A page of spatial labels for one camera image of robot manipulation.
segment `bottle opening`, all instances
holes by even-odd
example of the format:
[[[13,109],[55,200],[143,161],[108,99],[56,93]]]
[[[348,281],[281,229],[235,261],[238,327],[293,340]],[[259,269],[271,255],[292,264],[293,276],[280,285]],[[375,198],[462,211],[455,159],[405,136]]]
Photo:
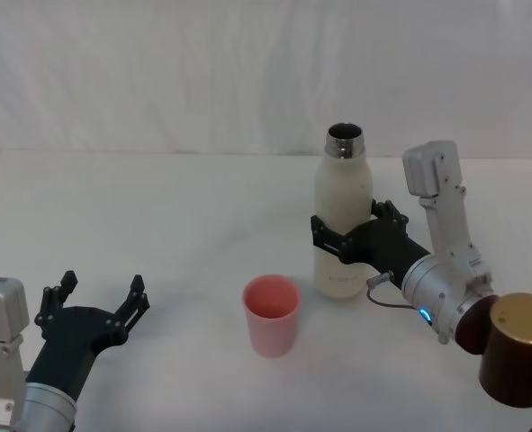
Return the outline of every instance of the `bottle opening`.
[[[353,123],[338,123],[329,128],[328,134],[336,140],[353,140],[362,135],[362,128]]]

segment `cable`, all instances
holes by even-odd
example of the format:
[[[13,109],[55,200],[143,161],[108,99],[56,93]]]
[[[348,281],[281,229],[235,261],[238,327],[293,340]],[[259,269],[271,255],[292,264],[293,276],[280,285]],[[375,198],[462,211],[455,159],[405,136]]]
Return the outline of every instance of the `cable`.
[[[367,291],[365,292],[365,296],[367,297],[367,300],[372,302],[373,304],[377,304],[378,306],[382,306],[384,308],[392,308],[392,309],[413,309],[413,306],[410,306],[409,304],[393,304],[393,303],[384,303],[382,301],[376,300],[374,297],[372,297],[372,289],[368,287]]]

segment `brown cylinder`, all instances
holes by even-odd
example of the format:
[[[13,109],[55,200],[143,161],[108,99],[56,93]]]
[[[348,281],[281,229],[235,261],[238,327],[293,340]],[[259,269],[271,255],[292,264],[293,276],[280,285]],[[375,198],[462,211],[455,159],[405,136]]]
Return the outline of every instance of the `brown cylinder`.
[[[480,384],[496,401],[532,407],[532,294],[504,295],[491,307]]]

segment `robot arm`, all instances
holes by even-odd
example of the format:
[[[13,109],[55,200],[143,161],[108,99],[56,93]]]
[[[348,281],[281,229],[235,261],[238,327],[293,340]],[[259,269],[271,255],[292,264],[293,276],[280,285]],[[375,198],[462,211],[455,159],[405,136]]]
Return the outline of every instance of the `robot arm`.
[[[385,277],[368,281],[370,289],[390,280],[439,342],[455,339],[467,352],[481,354],[489,332],[487,312],[497,297],[490,269],[470,240],[455,143],[430,142],[407,151],[403,161],[410,193],[426,208],[435,255],[409,238],[408,218],[389,201],[374,202],[375,219],[345,236],[313,216],[313,243],[345,264],[373,266]]]
[[[408,220],[391,202],[374,203],[375,219],[345,236],[313,216],[313,243],[344,264],[374,266],[367,281],[391,281],[437,333],[482,355],[480,384],[497,401],[532,407],[532,294],[493,293],[491,271],[470,240],[457,148],[433,141],[403,156],[408,189],[426,209],[435,254],[408,238]]]
[[[95,358],[108,347],[123,345],[149,308],[139,275],[115,313],[63,308],[76,285],[76,275],[69,271],[61,286],[44,289],[35,322],[46,343],[26,380],[18,350],[28,324],[23,285],[0,278],[0,432],[73,430],[76,400]]]

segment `white water bottle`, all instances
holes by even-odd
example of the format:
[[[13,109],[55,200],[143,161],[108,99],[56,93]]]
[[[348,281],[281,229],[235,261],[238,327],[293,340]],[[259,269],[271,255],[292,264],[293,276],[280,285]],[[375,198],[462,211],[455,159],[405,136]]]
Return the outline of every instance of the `white water bottle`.
[[[329,128],[314,188],[315,214],[330,230],[344,235],[369,221],[372,173],[365,158],[364,134],[359,126],[338,123]],[[336,256],[318,247],[314,253],[314,283],[328,297],[354,297],[371,277],[369,265],[344,265]]]

